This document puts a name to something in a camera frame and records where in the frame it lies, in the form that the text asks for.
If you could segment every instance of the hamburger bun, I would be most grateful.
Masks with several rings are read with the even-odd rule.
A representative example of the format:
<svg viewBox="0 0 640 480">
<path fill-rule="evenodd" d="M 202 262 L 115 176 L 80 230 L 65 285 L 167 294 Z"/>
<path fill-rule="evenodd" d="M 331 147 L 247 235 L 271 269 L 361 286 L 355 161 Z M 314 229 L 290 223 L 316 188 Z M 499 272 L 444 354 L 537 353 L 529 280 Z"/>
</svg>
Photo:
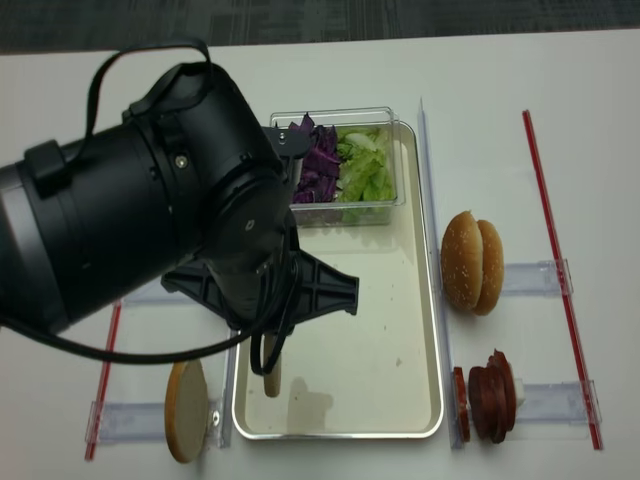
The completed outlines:
<svg viewBox="0 0 640 480">
<path fill-rule="evenodd" d="M 476 315 L 487 315 L 498 303 L 504 280 L 502 240 L 496 227 L 486 220 L 478 220 L 482 234 L 482 290 L 480 299 L 473 308 Z"/>
<path fill-rule="evenodd" d="M 471 212 L 449 222 L 442 239 L 440 266 L 449 301 L 461 310 L 473 309 L 482 290 L 482 234 Z"/>
<path fill-rule="evenodd" d="M 164 404 L 164 429 L 173 458 L 195 460 L 209 426 L 209 396 L 200 360 L 174 364 Z"/>
<path fill-rule="evenodd" d="M 456 215 L 444 233 L 440 268 L 451 304 L 487 315 L 498 303 L 504 280 L 502 241 L 495 227 L 471 212 Z"/>
</svg>

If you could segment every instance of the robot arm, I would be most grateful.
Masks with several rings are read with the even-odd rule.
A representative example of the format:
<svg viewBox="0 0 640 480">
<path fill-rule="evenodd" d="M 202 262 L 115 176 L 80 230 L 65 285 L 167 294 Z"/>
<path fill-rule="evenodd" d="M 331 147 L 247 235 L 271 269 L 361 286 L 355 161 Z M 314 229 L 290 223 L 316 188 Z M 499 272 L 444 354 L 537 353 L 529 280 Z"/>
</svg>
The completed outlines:
<svg viewBox="0 0 640 480">
<path fill-rule="evenodd" d="M 94 135 L 100 84 L 117 58 L 177 47 L 197 49 L 205 62 L 172 68 L 121 125 Z M 221 351 L 99 354 L 55 337 L 164 275 L 167 290 L 187 294 L 239 330 L 235 343 L 251 336 L 258 352 L 252 367 L 268 373 L 296 323 L 357 310 L 357 279 L 298 245 L 289 204 L 309 145 L 298 132 L 263 129 L 202 42 L 115 54 L 89 89 L 85 138 L 46 142 L 0 169 L 0 323 L 113 362 L 174 362 Z M 262 366 L 265 332 L 277 341 Z"/>
</svg>

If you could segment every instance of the red stick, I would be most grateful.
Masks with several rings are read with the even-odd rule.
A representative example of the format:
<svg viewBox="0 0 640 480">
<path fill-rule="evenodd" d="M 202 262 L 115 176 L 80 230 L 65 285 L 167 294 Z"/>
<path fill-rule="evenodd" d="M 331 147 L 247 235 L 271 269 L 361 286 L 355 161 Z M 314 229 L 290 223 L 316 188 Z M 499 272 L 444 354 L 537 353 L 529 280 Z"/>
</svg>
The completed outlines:
<svg viewBox="0 0 640 480">
<path fill-rule="evenodd" d="M 105 350 L 113 352 L 116 345 L 116 335 L 118 333 L 118 324 L 120 323 L 120 312 L 122 311 L 122 302 L 119 300 L 113 304 L 113 313 L 111 314 L 111 325 L 109 325 L 109 335 L 107 336 L 107 346 Z M 92 462 L 96 454 L 96 446 L 98 444 L 98 432 L 100 431 L 100 420 L 102 416 L 102 407 L 107 395 L 107 384 L 109 383 L 109 373 L 111 372 L 111 363 L 103 362 L 102 371 L 100 372 L 100 381 L 98 382 L 98 393 L 96 393 L 96 410 L 93 415 L 93 425 L 91 426 L 91 437 L 87 442 L 87 450 L 84 454 L 86 462 Z"/>
<path fill-rule="evenodd" d="M 538 189 L 540 190 L 540 199 L 542 200 L 544 218 L 547 222 L 547 230 L 549 231 L 549 240 L 551 241 L 553 258 L 555 259 L 556 264 L 560 266 L 562 265 L 563 258 L 562 252 L 560 250 L 560 241 L 558 240 L 558 233 L 556 232 L 556 224 L 553 221 L 551 202 L 549 200 L 549 194 L 547 192 L 547 184 L 544 180 L 544 173 L 542 172 L 540 153 L 538 152 L 538 144 L 536 142 L 536 135 L 533 130 L 533 121 L 531 120 L 531 113 L 529 113 L 529 110 L 525 110 L 524 112 L 522 112 L 522 119 L 524 120 L 525 131 L 527 132 L 527 140 L 529 141 L 529 150 L 531 151 L 533 168 L 536 171 L 536 179 L 538 180 Z M 602 444 L 602 436 L 600 434 L 600 423 L 598 422 L 598 419 L 595 415 L 595 401 L 593 398 L 593 392 L 591 391 L 589 374 L 587 373 L 587 364 L 584 358 L 584 353 L 582 352 L 580 335 L 578 334 L 578 322 L 576 320 L 576 314 L 573 309 L 571 292 L 569 292 L 569 289 L 567 288 L 565 274 L 562 268 L 558 268 L 558 282 L 563 289 L 562 302 L 564 304 L 564 312 L 567 317 L 567 324 L 569 325 L 569 335 L 571 336 L 573 356 L 576 360 L 576 367 L 578 368 L 578 378 L 580 379 L 580 383 L 582 385 L 582 395 L 589 419 L 591 441 L 595 450 L 602 450 L 604 446 Z"/>
</svg>

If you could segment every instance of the top bun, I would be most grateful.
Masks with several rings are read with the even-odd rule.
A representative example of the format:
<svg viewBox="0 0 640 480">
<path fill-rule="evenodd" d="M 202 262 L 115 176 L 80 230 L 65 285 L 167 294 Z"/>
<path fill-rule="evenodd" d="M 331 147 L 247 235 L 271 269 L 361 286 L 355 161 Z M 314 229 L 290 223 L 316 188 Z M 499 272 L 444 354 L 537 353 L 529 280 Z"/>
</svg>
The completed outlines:
<svg viewBox="0 0 640 480">
<path fill-rule="evenodd" d="M 442 283 L 453 306 L 487 315 L 498 303 L 504 280 L 502 241 L 495 227 L 470 212 L 456 215 L 442 239 Z"/>
<path fill-rule="evenodd" d="M 442 239 L 440 266 L 449 301 L 461 310 L 473 309 L 482 290 L 482 234 L 471 212 L 453 217 Z"/>
<path fill-rule="evenodd" d="M 502 241 L 496 227 L 486 220 L 478 220 L 482 234 L 482 291 L 473 309 L 476 315 L 487 315 L 498 303 L 504 280 Z"/>
</svg>

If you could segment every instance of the metal tray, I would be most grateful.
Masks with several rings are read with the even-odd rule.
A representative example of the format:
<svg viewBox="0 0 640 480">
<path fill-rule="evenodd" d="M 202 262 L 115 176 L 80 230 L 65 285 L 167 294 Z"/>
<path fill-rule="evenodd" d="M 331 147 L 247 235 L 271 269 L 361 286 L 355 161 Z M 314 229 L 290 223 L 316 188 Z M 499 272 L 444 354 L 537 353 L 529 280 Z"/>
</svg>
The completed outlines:
<svg viewBox="0 0 640 480">
<path fill-rule="evenodd" d="M 281 392 L 264 394 L 238 349 L 233 419 L 249 439 L 425 438 L 444 414 L 416 138 L 400 127 L 406 203 L 386 226 L 300 230 L 303 248 L 360 277 L 358 315 L 296 327 Z"/>
</svg>

